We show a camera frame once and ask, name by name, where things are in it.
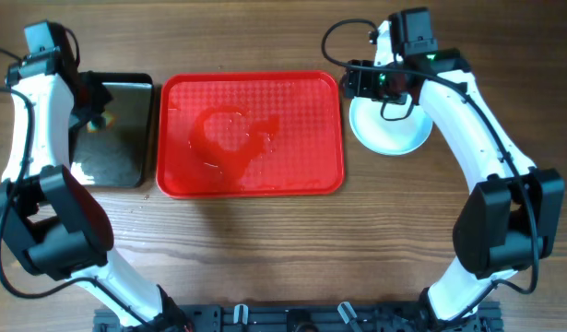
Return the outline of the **green yellow sponge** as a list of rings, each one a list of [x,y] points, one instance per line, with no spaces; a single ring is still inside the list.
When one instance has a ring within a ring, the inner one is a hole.
[[[105,131],[113,126],[115,123],[115,116],[107,111],[93,117],[87,123],[87,131],[89,133],[97,133]]]

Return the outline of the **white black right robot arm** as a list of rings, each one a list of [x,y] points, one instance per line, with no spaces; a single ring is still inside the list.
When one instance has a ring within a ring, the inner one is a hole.
[[[461,326],[480,303],[523,270],[539,272],[553,249],[565,184],[541,170],[508,137],[456,49],[442,50],[429,13],[415,8],[372,24],[371,61],[345,63],[349,124],[369,150],[400,156],[442,133],[469,191],[453,229],[455,258],[420,295],[422,331]]]

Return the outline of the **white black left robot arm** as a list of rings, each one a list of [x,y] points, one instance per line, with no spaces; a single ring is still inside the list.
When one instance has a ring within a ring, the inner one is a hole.
[[[111,223],[70,172],[74,111],[105,88],[77,72],[60,46],[9,68],[1,92],[15,106],[12,148],[0,183],[0,282],[25,300],[72,286],[90,292],[128,331],[187,331],[186,314],[115,249]]]

